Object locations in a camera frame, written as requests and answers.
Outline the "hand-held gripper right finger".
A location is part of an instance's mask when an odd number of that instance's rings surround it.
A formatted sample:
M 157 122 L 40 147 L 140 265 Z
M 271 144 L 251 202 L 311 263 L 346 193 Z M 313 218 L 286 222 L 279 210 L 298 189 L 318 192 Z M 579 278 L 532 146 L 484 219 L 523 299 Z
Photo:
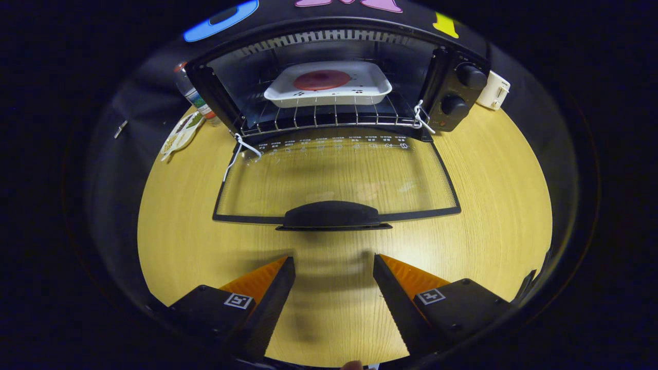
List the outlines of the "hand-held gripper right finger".
M 383 254 L 372 274 L 411 356 L 450 349 L 513 309 L 471 279 L 451 283 Z

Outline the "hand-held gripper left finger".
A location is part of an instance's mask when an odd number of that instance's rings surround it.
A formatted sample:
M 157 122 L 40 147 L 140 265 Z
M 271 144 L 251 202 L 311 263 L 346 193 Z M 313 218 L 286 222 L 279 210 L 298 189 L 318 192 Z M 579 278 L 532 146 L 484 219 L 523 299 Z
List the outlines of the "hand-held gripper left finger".
M 294 258 L 284 256 L 220 288 L 200 284 L 166 318 L 222 357 L 261 361 L 295 279 Z

